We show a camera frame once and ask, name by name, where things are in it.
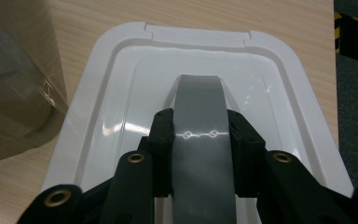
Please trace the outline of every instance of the gray carpet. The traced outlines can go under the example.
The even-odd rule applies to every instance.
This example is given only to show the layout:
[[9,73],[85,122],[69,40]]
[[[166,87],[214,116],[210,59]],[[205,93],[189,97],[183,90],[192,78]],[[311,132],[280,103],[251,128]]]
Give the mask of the gray carpet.
[[351,181],[358,187],[358,61],[336,56],[339,149]]

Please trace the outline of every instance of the wooden table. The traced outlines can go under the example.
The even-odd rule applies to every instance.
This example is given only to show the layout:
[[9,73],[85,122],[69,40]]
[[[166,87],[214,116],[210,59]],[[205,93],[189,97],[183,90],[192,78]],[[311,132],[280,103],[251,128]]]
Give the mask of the wooden table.
[[[70,103],[93,44],[128,21],[270,33],[298,55],[337,142],[333,0],[49,0]],[[15,223],[38,194],[55,140],[0,161],[0,223]]]

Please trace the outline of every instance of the transparent plastic film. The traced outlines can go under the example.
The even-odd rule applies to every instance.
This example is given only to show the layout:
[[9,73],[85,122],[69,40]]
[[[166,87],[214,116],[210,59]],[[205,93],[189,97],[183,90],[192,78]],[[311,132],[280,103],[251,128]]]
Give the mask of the transparent plastic film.
[[48,3],[0,0],[0,160],[54,138],[67,108]]

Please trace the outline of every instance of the hole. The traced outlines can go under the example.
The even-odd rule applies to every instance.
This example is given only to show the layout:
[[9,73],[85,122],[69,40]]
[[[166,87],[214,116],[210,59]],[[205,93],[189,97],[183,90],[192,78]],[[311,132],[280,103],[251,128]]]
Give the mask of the hole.
[[141,162],[145,159],[145,156],[139,153],[135,153],[135,154],[131,154],[128,158],[127,161],[131,162],[131,163],[136,163],[136,162]]
[[115,224],[131,224],[132,216],[127,213],[122,213],[116,216]]
[[56,207],[66,203],[71,198],[71,191],[68,189],[57,189],[51,192],[45,199],[45,206]]
[[318,220],[323,224],[338,224],[338,222],[333,217],[325,214],[320,215]]
[[292,158],[290,158],[290,156],[283,154],[283,153],[275,153],[273,155],[274,159],[280,162],[291,162]]

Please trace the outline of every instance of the metal grommet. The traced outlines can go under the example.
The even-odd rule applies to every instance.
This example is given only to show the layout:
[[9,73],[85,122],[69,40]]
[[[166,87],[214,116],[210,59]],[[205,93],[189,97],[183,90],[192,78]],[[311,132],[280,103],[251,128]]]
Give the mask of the metal grommet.
[[290,158],[290,156],[288,156],[286,154],[283,154],[283,153],[280,153],[280,152],[274,153],[273,157],[274,157],[275,160],[280,161],[280,162],[287,163],[287,162],[292,161],[292,158]]
[[51,192],[45,199],[45,206],[56,207],[66,203],[71,198],[71,191],[69,189],[57,189]]
[[134,153],[131,154],[129,157],[127,157],[127,161],[131,163],[141,162],[145,159],[145,156],[140,153]]

